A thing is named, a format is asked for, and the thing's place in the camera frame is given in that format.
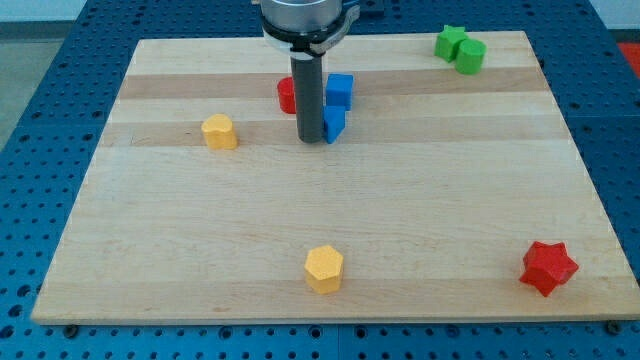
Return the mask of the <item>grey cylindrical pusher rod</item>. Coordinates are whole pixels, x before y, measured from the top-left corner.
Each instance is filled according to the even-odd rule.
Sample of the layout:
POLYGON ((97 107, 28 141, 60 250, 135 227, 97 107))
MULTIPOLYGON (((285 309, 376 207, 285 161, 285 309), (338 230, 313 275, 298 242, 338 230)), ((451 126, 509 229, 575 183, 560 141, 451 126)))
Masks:
POLYGON ((294 82, 296 121, 299 139, 316 143, 323 138, 323 73, 322 59, 291 59, 294 82))

